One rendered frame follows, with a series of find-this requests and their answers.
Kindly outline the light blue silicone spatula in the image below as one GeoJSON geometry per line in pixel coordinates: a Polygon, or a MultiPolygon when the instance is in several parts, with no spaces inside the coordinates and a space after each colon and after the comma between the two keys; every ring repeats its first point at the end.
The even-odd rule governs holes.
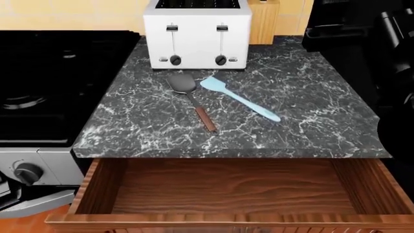
{"type": "Polygon", "coordinates": [[[257,114],[261,115],[262,117],[265,117],[273,122],[281,122],[281,118],[277,116],[277,114],[233,93],[232,91],[226,88],[226,84],[224,82],[220,81],[219,79],[216,79],[213,76],[207,77],[207,79],[204,79],[203,81],[201,81],[200,85],[201,87],[208,89],[210,91],[215,91],[215,92],[223,93],[223,94],[230,96],[234,100],[241,102],[242,104],[244,104],[245,106],[247,106],[248,108],[256,112],[257,114]]]}

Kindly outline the white four-slot toaster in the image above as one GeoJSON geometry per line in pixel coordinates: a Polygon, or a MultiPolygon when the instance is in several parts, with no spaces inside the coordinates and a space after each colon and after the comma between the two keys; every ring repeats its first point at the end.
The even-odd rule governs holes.
{"type": "Polygon", "coordinates": [[[246,68],[248,0],[150,0],[143,18],[152,69],[246,68]]]}

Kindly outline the brown wooden drawer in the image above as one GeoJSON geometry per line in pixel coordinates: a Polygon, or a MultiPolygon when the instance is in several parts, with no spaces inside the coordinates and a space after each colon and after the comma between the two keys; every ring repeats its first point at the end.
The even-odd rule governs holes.
{"type": "Polygon", "coordinates": [[[414,233],[378,159],[95,159],[56,233],[414,233]]]}

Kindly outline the black stove knob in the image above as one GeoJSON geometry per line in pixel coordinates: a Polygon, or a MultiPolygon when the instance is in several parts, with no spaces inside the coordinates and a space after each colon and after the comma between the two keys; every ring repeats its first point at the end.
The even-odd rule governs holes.
{"type": "Polygon", "coordinates": [[[24,162],[14,170],[14,175],[25,185],[32,186],[43,176],[43,170],[39,166],[24,162]]]}

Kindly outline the black stove with silver front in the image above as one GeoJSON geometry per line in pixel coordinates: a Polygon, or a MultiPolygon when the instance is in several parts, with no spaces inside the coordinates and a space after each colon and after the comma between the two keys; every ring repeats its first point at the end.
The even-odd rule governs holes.
{"type": "Polygon", "coordinates": [[[129,30],[0,30],[0,219],[72,203],[75,140],[140,39],[129,30]],[[32,186],[14,170],[42,168],[32,186]]]}

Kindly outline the light wooden knife block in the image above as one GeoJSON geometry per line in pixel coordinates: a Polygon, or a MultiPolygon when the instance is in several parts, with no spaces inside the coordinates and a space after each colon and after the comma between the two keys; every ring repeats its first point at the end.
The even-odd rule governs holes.
{"type": "Polygon", "coordinates": [[[279,13],[279,0],[248,0],[252,11],[251,45],[273,44],[279,13]]]}

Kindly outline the dark marble countertop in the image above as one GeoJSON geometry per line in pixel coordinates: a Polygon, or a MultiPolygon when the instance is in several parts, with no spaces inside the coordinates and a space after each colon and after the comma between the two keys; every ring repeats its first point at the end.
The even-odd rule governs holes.
{"type": "Polygon", "coordinates": [[[80,158],[325,157],[387,158],[379,118],[319,53],[282,36],[251,46],[244,71],[190,71],[196,82],[216,77],[229,90],[275,112],[273,122],[242,103],[198,87],[193,97],[218,129],[210,133],[191,102],[155,72],[141,39],[98,104],[73,151],[80,158]]]}

